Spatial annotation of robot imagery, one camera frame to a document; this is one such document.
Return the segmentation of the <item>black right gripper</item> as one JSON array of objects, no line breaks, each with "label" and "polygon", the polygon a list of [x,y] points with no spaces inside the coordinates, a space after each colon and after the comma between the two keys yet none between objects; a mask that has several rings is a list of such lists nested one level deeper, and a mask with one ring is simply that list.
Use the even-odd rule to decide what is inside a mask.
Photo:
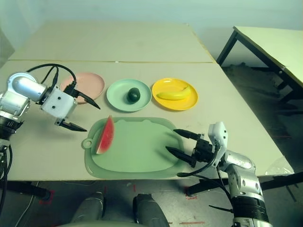
[{"label": "black right gripper", "polygon": [[213,148],[215,148],[215,145],[204,140],[202,134],[183,129],[174,129],[173,131],[184,138],[196,140],[196,146],[193,149],[192,156],[187,155],[180,149],[166,146],[165,148],[169,153],[188,163],[191,167],[195,167],[196,162],[211,163],[214,160]]}]

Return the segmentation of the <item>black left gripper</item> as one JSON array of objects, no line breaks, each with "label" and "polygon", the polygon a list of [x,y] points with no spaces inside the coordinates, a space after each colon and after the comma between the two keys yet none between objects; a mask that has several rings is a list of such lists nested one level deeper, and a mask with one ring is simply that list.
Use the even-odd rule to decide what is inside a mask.
[{"label": "black left gripper", "polygon": [[71,96],[72,97],[63,97],[58,100],[58,102],[57,102],[58,107],[57,107],[57,111],[56,111],[57,118],[55,121],[55,125],[59,125],[61,127],[69,129],[71,131],[85,132],[85,131],[87,131],[86,129],[84,129],[74,123],[64,121],[66,118],[69,118],[69,116],[72,114],[72,112],[74,111],[74,109],[77,105],[77,102],[75,101],[75,99],[73,97],[77,98],[80,96],[80,97],[84,98],[84,100],[88,104],[96,107],[97,109],[100,109],[100,107],[92,98],[90,98],[89,96],[85,95],[84,93],[82,93],[76,89],[73,89],[71,91]]}]

